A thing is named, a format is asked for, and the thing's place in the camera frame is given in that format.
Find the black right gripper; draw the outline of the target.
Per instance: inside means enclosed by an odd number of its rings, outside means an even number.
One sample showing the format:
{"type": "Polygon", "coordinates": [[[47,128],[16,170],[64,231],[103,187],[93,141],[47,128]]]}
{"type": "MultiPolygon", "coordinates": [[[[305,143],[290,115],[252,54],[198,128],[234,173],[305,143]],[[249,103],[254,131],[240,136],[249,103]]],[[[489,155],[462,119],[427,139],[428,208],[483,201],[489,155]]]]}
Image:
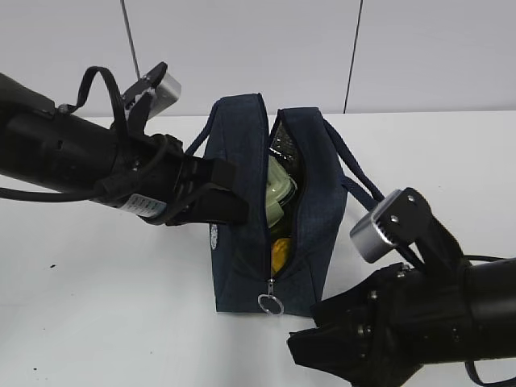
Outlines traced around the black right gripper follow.
{"type": "Polygon", "coordinates": [[[294,363],[353,386],[402,386],[427,364],[472,371],[472,314],[464,296],[470,264],[441,283],[401,264],[312,308],[315,326],[287,340],[294,363]]]}

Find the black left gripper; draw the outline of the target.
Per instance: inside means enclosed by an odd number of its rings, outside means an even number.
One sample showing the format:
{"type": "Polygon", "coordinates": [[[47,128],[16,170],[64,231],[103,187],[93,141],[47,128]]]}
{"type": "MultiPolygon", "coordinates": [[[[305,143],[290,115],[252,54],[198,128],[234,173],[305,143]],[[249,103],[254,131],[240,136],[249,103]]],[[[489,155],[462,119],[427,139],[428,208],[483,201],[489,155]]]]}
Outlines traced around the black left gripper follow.
{"type": "Polygon", "coordinates": [[[152,225],[241,225],[248,220],[248,203],[230,192],[236,168],[226,160],[188,156],[182,142],[170,135],[125,140],[112,135],[94,151],[98,204],[152,225]]]}

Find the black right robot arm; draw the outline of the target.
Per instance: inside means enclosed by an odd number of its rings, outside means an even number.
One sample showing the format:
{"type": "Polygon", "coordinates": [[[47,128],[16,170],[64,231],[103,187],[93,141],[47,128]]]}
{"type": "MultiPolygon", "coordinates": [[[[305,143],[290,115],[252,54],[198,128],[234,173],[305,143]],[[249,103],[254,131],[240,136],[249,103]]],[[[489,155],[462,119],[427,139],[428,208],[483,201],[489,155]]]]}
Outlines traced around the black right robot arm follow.
{"type": "Polygon", "coordinates": [[[287,341],[293,361],[354,386],[401,386],[427,364],[515,355],[515,262],[468,266],[450,285],[403,264],[313,305],[314,327],[287,341]]]}

